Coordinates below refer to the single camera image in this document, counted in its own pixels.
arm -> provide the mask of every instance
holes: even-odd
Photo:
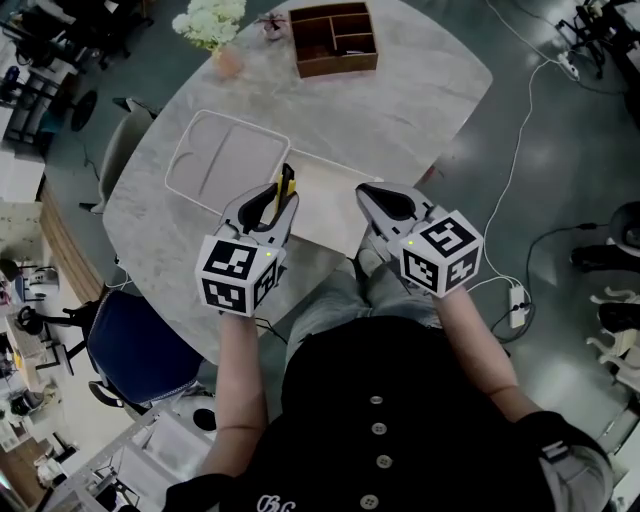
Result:
[[[216,382],[218,433],[199,474],[238,476],[245,471],[267,426],[267,407],[253,318],[220,319],[220,366]]]
[[[463,371],[510,421],[540,408],[518,387],[504,349],[480,317],[467,291],[460,287],[443,299],[434,297],[442,327]]]

white flowers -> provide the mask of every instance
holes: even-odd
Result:
[[[246,0],[191,0],[187,13],[173,20],[173,30],[196,46],[216,50],[235,38],[245,4]]]

white tray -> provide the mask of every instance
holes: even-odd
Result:
[[[284,135],[200,110],[180,139],[165,185],[221,215],[230,199],[273,181],[290,147]]]

white marble table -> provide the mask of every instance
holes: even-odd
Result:
[[[291,0],[279,10],[319,3],[335,0]],[[194,267],[203,236],[213,233],[219,217],[164,185],[194,114],[209,109],[239,117],[287,135],[294,148],[415,184],[489,88],[488,69],[431,19],[399,0],[367,3],[380,54],[376,71],[301,80],[291,42],[268,44],[259,27],[250,25],[237,40],[242,74],[222,81],[205,62],[153,123],[107,205],[107,233],[136,286],[214,363],[218,315],[200,304]],[[343,258],[293,237],[287,251],[288,271],[257,312],[272,323]]]

yellow object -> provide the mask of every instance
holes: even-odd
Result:
[[[289,197],[296,191],[296,180],[289,180],[289,186],[287,187],[287,195]],[[280,204],[280,194],[282,194],[282,174],[278,176],[278,193],[276,194],[276,205]]]

